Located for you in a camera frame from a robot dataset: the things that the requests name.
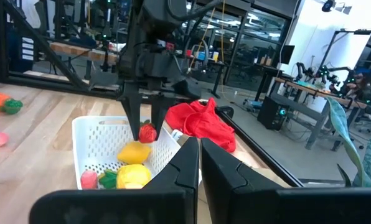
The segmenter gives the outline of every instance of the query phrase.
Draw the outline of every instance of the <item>orange toy carrot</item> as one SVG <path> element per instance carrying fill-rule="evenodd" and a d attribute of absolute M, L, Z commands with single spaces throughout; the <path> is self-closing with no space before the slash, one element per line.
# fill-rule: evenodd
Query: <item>orange toy carrot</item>
<path fill-rule="evenodd" d="M 14 100 L 9 95 L 0 93 L 0 111 L 7 114 L 16 114 L 22 108 L 22 102 Z"/>

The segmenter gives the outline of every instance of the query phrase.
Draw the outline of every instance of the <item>yellow fruit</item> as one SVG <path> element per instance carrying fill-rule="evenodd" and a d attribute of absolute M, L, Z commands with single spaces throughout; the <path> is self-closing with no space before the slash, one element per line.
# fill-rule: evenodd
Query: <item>yellow fruit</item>
<path fill-rule="evenodd" d="M 118 160 L 128 164 L 141 164 L 148 158 L 150 152 L 151 147 L 149 145 L 131 141 L 118 154 Z"/>
<path fill-rule="evenodd" d="M 116 178 L 117 189 L 141 189 L 151 180 L 151 172 L 141 164 L 119 168 Z"/>

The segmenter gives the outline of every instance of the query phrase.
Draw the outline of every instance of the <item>wooden table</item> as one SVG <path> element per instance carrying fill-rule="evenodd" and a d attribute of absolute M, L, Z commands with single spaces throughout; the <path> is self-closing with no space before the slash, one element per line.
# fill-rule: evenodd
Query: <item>wooden table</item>
<path fill-rule="evenodd" d="M 102 50 L 89 50 L 83 47 L 77 47 L 69 44 L 63 44 L 58 42 L 52 42 L 50 48 L 58 54 L 66 54 L 71 56 L 82 55 L 83 58 L 91 60 L 93 62 L 103 62 L 105 58 L 105 52 Z M 108 54 L 108 64 L 114 65 L 116 63 L 116 54 Z"/>
<path fill-rule="evenodd" d="M 324 98 L 325 97 L 331 97 L 332 99 L 335 99 L 336 101 L 338 101 L 340 104 L 342 104 L 344 106 L 348 106 L 349 103 L 350 103 L 350 100 L 348 100 L 348 99 L 343 99 L 343 98 L 339 98 L 339 97 L 337 97 L 333 94 L 328 94 L 328 93 L 323 93 L 321 91 L 316 91 L 313 88 L 302 86 L 302 85 L 299 85 L 295 82 L 289 82 L 289 81 L 283 80 L 282 78 L 275 78 L 275 82 L 278 82 L 278 83 L 285 83 L 286 82 L 286 84 L 288 86 L 291 86 L 291 87 L 293 87 L 297 90 L 305 91 L 307 93 L 312 94 L 313 96 L 320 96 L 320 97 L 324 97 Z M 367 105 L 365 103 L 356 102 L 356 101 L 353 101 L 350 106 L 351 107 L 359 107 L 361 109 L 365 109 L 367 107 Z"/>
<path fill-rule="evenodd" d="M 29 210 L 39 197 L 60 189 L 76 189 L 72 120 L 125 112 L 117 101 L 91 96 L 1 83 L 0 92 L 24 103 L 18 114 L 0 113 L 0 131 L 10 137 L 8 144 L 0 148 L 0 223 L 27 223 Z M 141 115 L 150 114 L 151 107 L 142 105 Z M 287 186 L 238 137 L 233 155 Z M 199 223 L 211 223 L 203 185 L 199 190 L 198 219 Z"/>
<path fill-rule="evenodd" d="M 292 110 L 299 111 L 300 113 L 305 114 L 306 116 L 308 116 L 308 117 L 310 117 L 310 118 L 312 118 L 316 121 L 316 123 L 314 125 L 311 125 L 311 124 L 306 124 L 305 122 L 300 121 L 298 119 L 295 119 L 296 122 L 303 125 L 305 128 L 308 128 L 308 129 L 311 130 L 310 137 L 309 137 L 308 142 L 306 143 L 306 146 L 305 146 L 306 149 L 311 149 L 312 145 L 316 142 L 316 139 L 317 139 L 319 133 L 321 132 L 322 126 L 324 125 L 324 122 L 329 115 L 330 106 L 329 106 L 329 103 L 326 102 L 326 104 L 325 104 L 325 106 L 324 106 L 324 108 L 322 109 L 321 112 L 318 112 L 318 111 L 315 111 L 313 109 L 308 108 L 307 106 L 305 106 L 305 105 L 303 105 L 299 102 L 299 97 L 301 96 L 300 93 L 302 91 L 310 93 L 313 96 L 319 96 L 319 97 L 324 97 L 324 98 L 331 97 L 331 98 L 335 99 L 336 101 L 338 101 L 340 104 L 342 104 L 344 106 L 350 106 L 351 108 L 353 108 L 351 114 L 347 118 L 348 125 L 350 125 L 351 123 L 354 122 L 354 120 L 356 119 L 356 117 L 357 117 L 357 115 L 358 115 L 358 113 L 361 109 L 364 109 L 364 108 L 367 107 L 367 105 L 365 103 L 353 101 L 350 104 L 350 100 L 348 100 L 348 99 L 342 99 L 342 98 L 336 97 L 332 94 L 323 93 L 321 91 L 316 91 L 315 89 L 305 87 L 305 86 L 299 85 L 299 84 L 294 83 L 294 82 L 286 81 L 286 80 L 283 80 L 282 78 L 275 78 L 274 81 L 275 82 L 274 82 L 274 86 L 273 86 L 273 91 L 270 93 L 270 98 L 276 100 L 277 102 L 279 102 L 281 104 L 288 105 Z M 278 94 L 279 87 L 282 83 L 286 83 L 288 86 L 291 86 L 291 87 L 296 88 L 298 90 L 298 93 L 296 94 L 296 97 L 294 98 L 294 100 L 290 100 L 290 99 L 288 99 L 288 97 L 285 97 L 283 95 Z M 336 140 L 334 146 L 332 147 L 332 150 L 336 151 L 339 144 L 340 144 L 341 138 L 339 136 L 326 136 L 326 138 Z"/>

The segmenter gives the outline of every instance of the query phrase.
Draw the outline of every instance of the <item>white plastic basket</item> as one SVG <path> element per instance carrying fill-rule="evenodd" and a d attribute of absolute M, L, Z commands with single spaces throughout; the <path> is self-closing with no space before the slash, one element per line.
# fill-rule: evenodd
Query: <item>white plastic basket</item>
<path fill-rule="evenodd" d="M 116 156 L 124 145 L 133 140 L 125 116 L 81 116 L 72 121 L 73 159 L 78 189 L 80 176 L 86 170 L 100 175 L 104 170 L 117 171 L 126 165 Z M 162 128 L 159 139 L 151 144 L 152 151 L 143 163 L 155 177 L 180 149 L 180 145 Z"/>

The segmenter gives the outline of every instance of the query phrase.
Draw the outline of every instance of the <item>red cloth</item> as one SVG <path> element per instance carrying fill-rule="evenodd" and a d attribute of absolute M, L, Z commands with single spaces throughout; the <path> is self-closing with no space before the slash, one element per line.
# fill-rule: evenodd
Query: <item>red cloth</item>
<path fill-rule="evenodd" d="M 172 129 L 197 138 L 209 138 L 227 152 L 235 151 L 234 129 L 215 113 L 216 102 L 209 99 L 206 106 L 198 101 L 175 105 L 166 113 L 166 122 Z"/>

